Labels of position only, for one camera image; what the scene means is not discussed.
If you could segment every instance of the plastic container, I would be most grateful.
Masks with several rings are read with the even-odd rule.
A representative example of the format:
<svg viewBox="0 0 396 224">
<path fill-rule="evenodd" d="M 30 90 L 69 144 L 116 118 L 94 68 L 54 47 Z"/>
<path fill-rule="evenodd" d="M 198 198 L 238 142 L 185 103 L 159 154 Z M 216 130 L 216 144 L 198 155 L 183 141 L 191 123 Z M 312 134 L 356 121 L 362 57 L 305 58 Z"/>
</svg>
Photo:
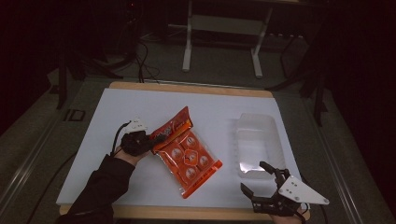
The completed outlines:
<svg viewBox="0 0 396 224">
<path fill-rule="evenodd" d="M 243 178 L 272 179 L 260 167 L 266 161 L 279 169 L 286 169 L 275 119 L 269 115 L 242 114 L 236 122 L 238 174 Z"/>
</svg>

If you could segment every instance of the hand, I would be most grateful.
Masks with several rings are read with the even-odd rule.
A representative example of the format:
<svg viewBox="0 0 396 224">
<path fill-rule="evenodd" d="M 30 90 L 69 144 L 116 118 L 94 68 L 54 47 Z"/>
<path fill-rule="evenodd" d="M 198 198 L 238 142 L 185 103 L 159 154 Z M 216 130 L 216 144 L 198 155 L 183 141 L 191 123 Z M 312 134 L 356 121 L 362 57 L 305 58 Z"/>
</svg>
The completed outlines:
<svg viewBox="0 0 396 224">
<path fill-rule="evenodd" d="M 137 163 L 142 160 L 144 157 L 146 157 L 149 154 L 149 151 L 140 154 L 138 156 L 132 156 L 128 153 L 126 153 L 124 150 L 122 150 L 122 147 L 117 147 L 116 148 L 116 153 L 114 155 L 114 158 L 118 158 L 121 159 L 123 161 L 127 161 L 128 163 L 130 163 L 133 166 L 136 166 Z"/>
<path fill-rule="evenodd" d="M 299 207 L 297 210 L 298 213 L 302 213 L 302 208 Z M 275 215 L 270 215 L 271 219 L 274 221 L 275 224 L 301 224 L 301 219 L 297 216 L 293 217 L 279 217 Z"/>
</svg>

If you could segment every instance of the gray floor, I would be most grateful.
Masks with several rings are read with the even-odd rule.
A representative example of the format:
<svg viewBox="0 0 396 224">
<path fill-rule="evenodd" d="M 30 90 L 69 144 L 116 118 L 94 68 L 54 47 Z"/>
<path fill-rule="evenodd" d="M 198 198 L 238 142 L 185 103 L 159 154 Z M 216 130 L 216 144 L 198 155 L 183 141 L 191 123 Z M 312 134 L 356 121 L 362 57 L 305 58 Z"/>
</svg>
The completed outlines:
<svg viewBox="0 0 396 224">
<path fill-rule="evenodd" d="M 248 49 L 194 45 L 191 70 L 183 73 L 184 46 L 179 45 L 178 39 L 167 44 L 153 41 L 144 43 L 148 46 L 146 64 L 150 66 L 144 70 L 144 75 L 156 76 L 160 83 L 194 83 L 262 90 L 263 87 L 285 79 L 279 63 L 279 52 L 286 40 L 281 37 L 269 36 L 264 41 L 260 53 L 264 72 L 262 79 L 254 77 Z M 288 53 L 288 70 L 299 61 L 302 52 L 304 42 L 299 41 Z M 141 58 L 144 57 L 145 49 L 142 46 L 139 47 L 138 54 Z M 83 82 L 69 78 L 69 98 L 62 110 L 56 110 L 57 95 L 46 93 L 1 136 L 3 156 L 0 158 L 0 184 L 1 190 L 7 193 L 7 197 L 2 198 L 1 205 L 7 207 L 2 207 L 0 223 L 27 223 L 29 217 L 32 218 L 30 223 L 53 223 L 58 216 L 59 206 L 55 201 L 72 162 L 68 162 L 52 182 L 51 177 L 78 150 L 103 88 L 113 81 L 98 76 L 90 69 L 88 71 L 89 76 Z M 49 76 L 56 74 L 57 71 L 54 71 Z M 137 64 L 123 68 L 117 74 L 124 76 L 126 81 L 136 81 Z M 310 98 L 300 98 L 300 86 L 301 83 L 297 83 L 274 92 L 274 96 L 300 171 L 314 189 L 331 201 L 326 206 L 330 223 L 396 223 L 371 178 L 331 93 L 326 91 L 324 103 L 328 112 L 322 114 L 323 127 L 319 128 L 312 118 L 313 101 Z M 64 120 L 67 109 L 84 110 L 86 116 L 81 122 Z M 26 164 L 28 155 L 36 158 L 34 163 Z M 21 167 L 32 169 L 21 176 Z M 6 191 L 13 177 L 21 180 L 23 185 L 19 186 L 23 187 Z M 33 213 L 48 183 L 49 188 Z M 312 214 L 307 223 L 324 223 L 317 206 L 313 205 Z M 148 219 L 133 220 L 133 223 L 219 221 Z"/>
</svg>

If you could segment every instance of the dark background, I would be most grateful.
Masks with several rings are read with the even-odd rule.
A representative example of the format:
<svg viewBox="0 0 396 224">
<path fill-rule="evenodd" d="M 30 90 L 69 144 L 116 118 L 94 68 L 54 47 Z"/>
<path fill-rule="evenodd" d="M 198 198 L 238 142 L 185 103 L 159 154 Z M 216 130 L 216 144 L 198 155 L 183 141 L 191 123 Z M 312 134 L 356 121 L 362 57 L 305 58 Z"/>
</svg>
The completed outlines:
<svg viewBox="0 0 396 224">
<path fill-rule="evenodd" d="M 166 23 L 185 24 L 186 2 L 146 1 L 143 22 L 163 35 Z M 106 41 L 100 38 L 104 34 L 99 33 L 114 30 L 99 28 L 115 27 L 118 34 L 125 20 L 123 7 L 123 1 L 110 6 L 105 1 L 78 0 L 8 0 L 2 5 L 0 134 L 49 89 L 46 75 L 58 67 L 60 34 L 66 34 L 86 54 L 101 58 L 103 48 L 114 46 L 105 46 Z M 101 12 L 114 17 L 117 25 L 95 18 Z M 290 15 L 286 8 L 275 13 L 270 24 L 272 32 L 292 33 L 290 22 L 282 20 L 286 15 Z M 60 24 L 69 26 L 60 30 Z M 322 45 L 334 46 L 328 55 L 330 75 L 326 87 L 332 91 L 375 182 L 396 216 L 396 4 L 390 0 L 352 0 L 348 10 L 327 21 L 326 29 Z"/>
</svg>

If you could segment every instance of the table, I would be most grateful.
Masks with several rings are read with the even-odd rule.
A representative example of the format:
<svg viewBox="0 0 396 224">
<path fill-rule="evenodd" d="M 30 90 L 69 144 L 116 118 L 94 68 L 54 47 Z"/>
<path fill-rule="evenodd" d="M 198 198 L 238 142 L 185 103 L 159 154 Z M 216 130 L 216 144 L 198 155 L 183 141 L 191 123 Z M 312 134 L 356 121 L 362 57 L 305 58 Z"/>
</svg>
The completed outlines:
<svg viewBox="0 0 396 224">
<path fill-rule="evenodd" d="M 131 102 L 124 101 L 125 96 L 131 99 Z M 219 141 L 213 142 L 213 136 L 211 137 L 210 130 L 215 132 L 224 130 L 224 128 L 229 127 L 229 124 L 216 123 L 213 120 L 202 120 L 202 113 L 208 112 L 207 114 L 213 116 L 215 119 L 221 120 L 221 117 L 228 121 L 232 121 L 229 118 L 240 113 L 241 107 L 239 105 L 249 105 L 250 102 L 268 102 L 265 105 L 250 105 L 250 108 L 244 108 L 244 111 L 262 111 L 273 113 L 276 119 L 276 125 L 279 130 L 279 136 L 282 139 L 282 147 L 285 153 L 286 164 L 290 172 L 293 174 L 298 174 L 298 168 L 295 163 L 294 157 L 291 152 L 291 147 L 284 130 L 283 122 L 281 120 L 277 106 L 273 105 L 275 99 L 273 99 L 271 92 L 269 91 L 251 91 L 251 90 L 240 90 L 240 89 L 227 89 L 227 88 L 208 88 L 208 87 L 197 87 L 197 86 L 181 86 L 181 85 L 158 85 L 158 84 L 139 84 L 139 83 L 125 83 L 125 82 L 114 82 L 110 85 L 109 89 L 104 91 L 99 105 L 95 111 L 92 118 L 90 127 L 84 137 L 81 147 L 78 151 L 78 155 L 75 162 L 70 170 L 69 176 L 64 182 L 63 189 L 61 191 L 60 197 L 58 198 L 57 204 L 61 206 L 60 212 L 64 214 L 70 208 L 70 204 L 79 195 L 82 188 L 85 186 L 88 176 L 91 171 L 100 164 L 100 160 L 103 158 L 104 154 L 107 153 L 107 148 L 111 148 L 113 133 L 112 129 L 118 129 L 120 126 L 120 120 L 124 119 L 125 108 L 131 108 L 131 104 L 135 105 L 136 111 L 141 110 L 147 112 L 147 114 L 142 115 L 143 119 L 148 125 L 148 132 L 150 132 L 149 127 L 153 126 L 159 120 L 164 122 L 164 116 L 158 115 L 159 119 L 144 119 L 145 116 L 150 116 L 150 113 L 157 113 L 161 107 L 162 113 L 166 114 L 167 111 L 173 110 L 172 106 L 163 107 L 166 105 L 162 97 L 168 97 L 169 100 L 176 100 L 176 103 L 170 105 L 182 105 L 185 102 L 191 102 L 191 118 L 194 121 L 194 129 L 201 135 L 201 137 L 207 140 L 209 148 L 228 148 L 230 145 L 223 145 Z M 205 100 L 205 105 L 209 105 L 208 108 L 199 106 L 197 107 L 197 102 L 201 102 L 202 99 Z M 211 109 L 218 109 L 219 107 L 234 106 L 235 109 L 218 115 L 210 113 Z M 114 106 L 120 109 L 120 113 L 117 112 L 116 116 L 111 116 L 107 113 L 108 109 L 113 110 Z M 216 136 L 221 139 L 222 136 L 229 136 L 229 133 L 219 134 Z M 157 157 L 145 158 L 145 162 L 139 163 L 138 168 L 135 170 L 131 182 L 130 189 L 137 189 L 141 193 L 140 196 L 134 195 L 133 190 L 129 190 L 126 195 L 120 198 L 114 203 L 115 217 L 123 218 L 171 218 L 171 219 L 217 219 L 217 220 L 265 220 L 269 219 L 268 215 L 265 214 L 255 214 L 252 212 L 251 204 L 248 198 L 246 198 L 242 192 L 239 190 L 239 185 L 229 185 L 227 181 L 230 179 L 233 182 L 242 181 L 251 187 L 251 184 L 258 183 L 258 180 L 248 180 L 239 178 L 236 174 L 236 169 L 233 169 L 233 164 L 230 162 L 230 157 L 233 155 L 226 153 L 224 149 L 214 150 L 216 156 L 223 161 L 223 167 L 219 169 L 218 174 L 214 174 L 205 184 L 201 186 L 202 190 L 197 190 L 191 197 L 187 200 L 182 200 L 181 196 L 178 195 L 178 190 L 176 189 L 175 181 L 168 174 L 168 171 L 164 169 L 164 165 L 161 161 L 156 160 Z M 148 174 L 144 172 L 148 170 L 154 170 L 154 173 L 149 173 L 149 176 L 153 176 L 153 179 L 147 180 Z M 155 183 L 158 176 L 164 176 L 161 179 L 161 186 L 164 189 L 169 190 L 165 195 L 159 194 L 159 192 L 149 192 L 145 190 L 145 186 L 134 185 L 134 180 L 136 183 L 148 182 Z M 145 181 L 139 181 L 139 178 L 145 178 Z M 259 181 L 260 186 L 263 185 L 265 188 L 272 188 L 275 182 L 273 180 L 268 182 Z M 229 202 L 227 198 L 221 198 L 225 202 L 211 202 L 208 204 L 205 202 L 205 197 L 207 198 L 207 193 L 209 191 L 216 190 L 216 188 L 221 188 L 221 191 L 228 192 L 235 190 L 238 195 L 229 195 Z M 268 194 L 272 194 L 272 189 L 267 190 Z M 157 197 L 163 197 L 161 201 L 156 201 Z M 150 201 L 154 201 L 156 204 L 149 204 Z M 310 213 L 304 214 L 306 219 L 309 219 Z"/>
<path fill-rule="evenodd" d="M 268 24 L 276 5 L 295 5 L 300 7 L 328 7 L 331 1 L 303 1 L 303 0 L 255 0 L 255 1 L 237 1 L 258 2 L 265 5 L 262 6 L 263 18 L 260 21 L 246 20 L 237 18 L 227 18 L 219 16 L 208 16 L 196 14 L 192 11 L 192 0 L 189 0 L 188 19 L 187 19 L 187 40 L 184 51 L 183 67 L 184 72 L 190 71 L 191 63 L 191 35 L 192 30 L 204 30 L 240 35 L 256 35 L 258 37 L 257 44 L 251 49 L 251 58 L 256 78 L 262 78 L 262 68 L 259 59 L 259 52 L 262 47 Z"/>
</svg>

